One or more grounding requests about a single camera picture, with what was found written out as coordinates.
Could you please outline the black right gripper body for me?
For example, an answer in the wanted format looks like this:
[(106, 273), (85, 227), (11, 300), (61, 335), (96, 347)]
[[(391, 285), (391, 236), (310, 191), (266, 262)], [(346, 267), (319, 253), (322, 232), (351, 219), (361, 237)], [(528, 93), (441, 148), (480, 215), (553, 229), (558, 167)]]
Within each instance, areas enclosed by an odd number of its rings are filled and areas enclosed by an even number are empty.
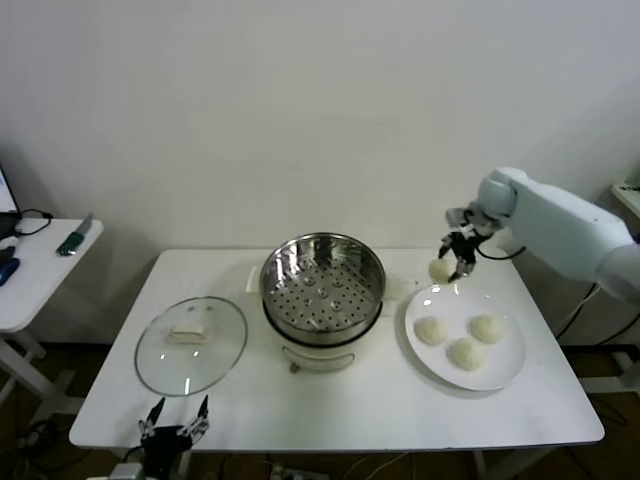
[(475, 264), (475, 251), (478, 245), (478, 237), (475, 235), (466, 237), (460, 232), (451, 232), (449, 237), (450, 248), (456, 259), (459, 262), (464, 262), (465, 264)]

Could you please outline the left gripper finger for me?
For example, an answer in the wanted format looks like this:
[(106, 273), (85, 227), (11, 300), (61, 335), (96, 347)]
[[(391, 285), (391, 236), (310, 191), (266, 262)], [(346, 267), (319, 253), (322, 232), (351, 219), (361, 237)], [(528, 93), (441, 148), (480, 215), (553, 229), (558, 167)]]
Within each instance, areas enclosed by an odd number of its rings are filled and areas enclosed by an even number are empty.
[(162, 397), (149, 411), (144, 420), (138, 421), (138, 427), (142, 438), (149, 438), (155, 435), (156, 422), (163, 410), (165, 397)]
[(180, 430), (180, 435), (188, 438), (202, 438), (209, 429), (209, 396), (206, 395), (200, 404), (197, 415)]

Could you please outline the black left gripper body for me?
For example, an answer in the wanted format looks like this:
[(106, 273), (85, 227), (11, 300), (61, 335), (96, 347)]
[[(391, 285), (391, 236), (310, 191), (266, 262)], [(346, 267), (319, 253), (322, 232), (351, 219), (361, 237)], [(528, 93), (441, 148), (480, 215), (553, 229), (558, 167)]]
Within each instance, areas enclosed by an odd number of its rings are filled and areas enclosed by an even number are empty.
[(165, 426), (144, 431), (141, 447), (144, 451), (143, 470), (147, 478), (168, 479), (176, 460), (191, 449), (192, 438), (181, 426)]

